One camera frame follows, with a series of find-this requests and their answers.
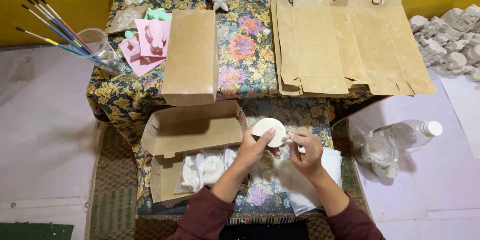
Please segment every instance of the kraft paper box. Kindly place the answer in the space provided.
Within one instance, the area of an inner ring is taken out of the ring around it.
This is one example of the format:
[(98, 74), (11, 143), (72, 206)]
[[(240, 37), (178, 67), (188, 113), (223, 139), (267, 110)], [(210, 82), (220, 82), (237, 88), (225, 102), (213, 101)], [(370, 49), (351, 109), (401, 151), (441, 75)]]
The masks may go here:
[(161, 95), (172, 106), (215, 102), (219, 81), (213, 10), (173, 10)]
[(283, 95), (437, 92), (401, 0), (271, 0), (270, 11)]
[[(183, 153), (201, 149), (222, 150), (240, 145), (247, 120), (237, 101), (166, 108), (148, 119), (142, 146), (153, 155), (150, 188), (153, 202), (188, 199), (194, 193), (174, 194), (180, 177)], [(249, 185), (249, 177), (244, 181)]]

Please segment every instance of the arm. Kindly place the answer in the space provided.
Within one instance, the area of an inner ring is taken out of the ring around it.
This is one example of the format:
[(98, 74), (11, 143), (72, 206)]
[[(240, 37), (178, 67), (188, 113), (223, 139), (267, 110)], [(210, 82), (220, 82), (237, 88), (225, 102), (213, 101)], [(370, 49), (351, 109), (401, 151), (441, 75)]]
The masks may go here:
[(178, 222), (175, 233), (168, 240), (218, 239), (220, 231), (233, 213), (240, 184), (247, 174), (255, 168), (266, 145), (275, 135), (269, 130), (255, 141), (252, 137), (253, 126), (245, 130), (238, 156), (231, 166), (218, 179), (212, 189), (205, 186), (190, 200), (189, 207)]
[[(328, 217), (326, 221), (336, 239), (384, 239), (375, 223), (333, 181), (322, 167), (322, 140), (307, 129), (288, 134), (290, 160), (311, 182)], [(303, 145), (305, 153), (298, 152)]]

